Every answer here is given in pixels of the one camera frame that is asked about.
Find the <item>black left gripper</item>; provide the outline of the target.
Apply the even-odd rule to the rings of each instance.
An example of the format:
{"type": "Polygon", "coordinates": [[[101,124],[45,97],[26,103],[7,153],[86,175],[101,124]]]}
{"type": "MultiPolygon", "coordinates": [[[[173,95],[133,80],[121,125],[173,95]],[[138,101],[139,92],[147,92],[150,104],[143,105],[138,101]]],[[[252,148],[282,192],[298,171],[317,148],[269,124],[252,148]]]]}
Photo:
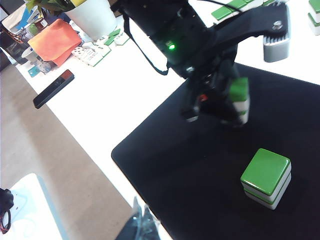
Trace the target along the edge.
{"type": "Polygon", "coordinates": [[[166,56],[168,66],[186,79],[181,115],[190,122],[203,113],[223,125],[245,125],[247,112],[236,110],[229,96],[237,77],[237,45],[215,47],[215,31],[189,4],[149,4],[147,13],[148,36],[166,56]]]}

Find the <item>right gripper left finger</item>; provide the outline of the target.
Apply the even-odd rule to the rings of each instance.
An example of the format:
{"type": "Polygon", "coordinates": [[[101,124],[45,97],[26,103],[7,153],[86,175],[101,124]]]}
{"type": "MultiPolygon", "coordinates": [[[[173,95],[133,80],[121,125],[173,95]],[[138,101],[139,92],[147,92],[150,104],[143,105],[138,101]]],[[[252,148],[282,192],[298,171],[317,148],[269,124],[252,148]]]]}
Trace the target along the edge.
{"type": "Polygon", "coordinates": [[[135,196],[131,216],[128,218],[115,240],[137,240],[140,235],[142,222],[142,208],[135,196]]]}

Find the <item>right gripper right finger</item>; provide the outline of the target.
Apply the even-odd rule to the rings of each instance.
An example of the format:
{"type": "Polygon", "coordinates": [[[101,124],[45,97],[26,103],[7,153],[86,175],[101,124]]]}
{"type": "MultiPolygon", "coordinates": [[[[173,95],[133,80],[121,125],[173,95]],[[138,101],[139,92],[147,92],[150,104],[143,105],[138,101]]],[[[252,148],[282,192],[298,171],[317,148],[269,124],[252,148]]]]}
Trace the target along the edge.
{"type": "Polygon", "coordinates": [[[159,225],[159,220],[153,216],[149,207],[145,206],[144,214],[142,216],[142,239],[160,240],[159,225]]]}

